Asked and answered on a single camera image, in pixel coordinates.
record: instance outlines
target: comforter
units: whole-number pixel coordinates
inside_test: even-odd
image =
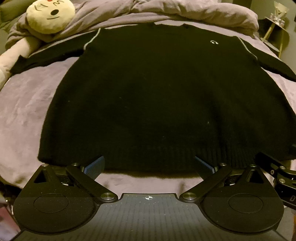
[[[35,36],[48,43],[99,28],[166,19],[203,21],[250,36],[259,28],[257,15],[250,9],[235,4],[215,3],[214,0],[92,0],[74,5],[75,17],[57,34],[34,31],[28,25],[24,13],[12,27],[6,49],[26,36]]]
[[[92,18],[90,13],[85,14],[83,21],[79,22],[75,27],[71,28],[69,25],[68,30],[72,29],[71,34],[83,34],[82,32],[88,32],[96,30],[100,27],[118,27],[124,24],[137,24],[142,22],[156,22],[157,24],[169,24],[169,25],[182,25],[183,23],[194,25],[198,28],[208,29],[217,33],[221,33],[228,36],[239,36],[242,39],[248,41],[252,46],[261,49],[262,51],[275,56],[267,46],[265,46],[260,40],[255,37],[250,37],[241,33],[238,33],[233,30],[217,27],[214,25],[208,25],[204,23],[193,22],[182,17],[182,21],[179,15],[171,14],[162,14],[160,12],[141,12],[141,13],[129,13],[122,16],[117,16],[106,21],[103,21],[96,25],[92,23]],[[84,27],[85,23],[90,23],[88,27]],[[22,38],[24,36],[32,36],[29,30],[24,30],[21,28],[21,21],[17,23],[14,28],[20,30],[22,34],[15,34],[14,31],[10,34],[10,39],[8,40],[8,45],[13,43],[14,38]],[[48,44],[43,46],[40,50],[47,49],[53,45],[56,45],[59,42],[67,41],[73,36],[63,35],[63,37],[50,37]],[[0,92],[0,146],[1,146],[1,155],[0,155],[0,175],[10,184],[24,187],[29,178],[35,172],[35,170],[41,164],[37,160],[37,154],[39,149],[39,140],[43,121],[48,109],[48,106],[52,100],[52,97],[55,93],[55,90],[64,77],[67,70],[77,61],[78,57],[68,58],[61,62],[55,62],[48,66],[36,67],[30,70],[27,70],[23,73],[16,74],[10,78],[6,83],[3,89]],[[292,81],[286,80],[284,77],[274,74],[271,72],[267,73],[274,79],[278,84],[281,90],[284,92],[287,100],[289,101],[293,110],[296,110],[295,99],[293,98],[296,92],[295,83]],[[100,175],[100,182],[105,185],[115,185],[118,190],[119,183],[122,183],[118,179],[118,183],[114,183],[113,179],[109,178],[106,174]],[[180,178],[179,181],[176,181],[176,186],[171,187],[169,192],[180,193],[182,187],[187,188],[187,181],[184,181],[184,178]],[[132,190],[136,187],[136,183],[131,185],[121,186],[121,190]],[[153,192],[152,187],[146,186],[147,192]]]

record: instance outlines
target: white stripe trim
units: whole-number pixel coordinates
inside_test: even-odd
[[[241,41],[241,43],[243,44],[243,46],[245,47],[245,49],[250,53],[250,54],[252,54],[253,56],[255,56],[255,58],[257,59],[257,61],[258,61],[258,58],[257,58],[257,56],[255,55],[255,54],[253,54],[250,50],[248,50],[248,48],[246,47],[246,45],[245,45],[245,43],[241,40],[241,38],[240,37],[238,37],[239,38],[239,40]]]
[[[84,45],[84,47],[83,47],[83,50],[85,51],[85,49],[86,49],[86,47],[87,47],[87,45],[89,44],[89,43],[91,43],[98,35],[99,35],[99,33],[100,33],[100,31],[101,31],[101,29],[99,28],[99,30],[98,30],[98,32],[96,33],[96,35],[89,41],[89,42],[87,42],[85,45]]]
[[[44,50],[47,50],[47,49],[49,49],[49,48],[51,48],[51,47],[53,47],[53,46],[56,46],[56,45],[58,45],[58,44],[60,44],[60,43],[64,43],[64,42],[66,42],[66,41],[68,41],[68,40],[70,40],[70,39],[74,39],[74,38],[77,38],[77,37],[82,36],[82,35],[84,35],[84,34],[88,34],[88,33],[95,32],[95,31],[96,31],[96,30],[89,31],[89,32],[86,32],[86,33],[82,33],[82,34],[75,34],[75,35],[72,35],[72,36],[70,36],[70,37],[68,37],[68,38],[65,38],[65,39],[62,39],[62,40],[57,40],[57,41],[55,41],[55,42],[53,42],[53,43],[52,43],[52,42],[51,42],[51,43],[48,43],[48,44],[46,44],[45,46],[43,46],[43,47],[41,47],[40,49],[38,49],[37,51],[35,51],[34,53],[32,53],[32,54],[29,56],[29,58],[30,58],[31,56],[37,54],[37,53],[40,53],[40,52],[42,52],[42,51],[44,51]]]

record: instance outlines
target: pillow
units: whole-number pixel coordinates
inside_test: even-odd
[[[245,28],[253,33],[259,29],[256,13],[232,3],[216,3],[209,6],[204,12],[203,22],[227,28]]]
[[[5,32],[4,30],[0,29],[0,55],[2,53],[4,53],[6,50],[5,50],[5,42],[7,40],[7,37],[8,37],[8,33]]]
[[[215,3],[214,0],[136,0],[131,10],[178,14],[224,28],[233,28],[252,36],[257,32],[258,16],[252,10],[232,3]]]
[[[0,5],[0,20],[8,22],[26,12],[27,8],[36,0],[10,0]]]

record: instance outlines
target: black sweater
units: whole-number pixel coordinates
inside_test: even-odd
[[[186,172],[195,155],[234,168],[259,151],[295,158],[295,113],[261,66],[295,75],[248,49],[257,58],[237,37],[190,25],[101,29],[56,90],[38,159],[87,165],[104,155],[106,170]]]

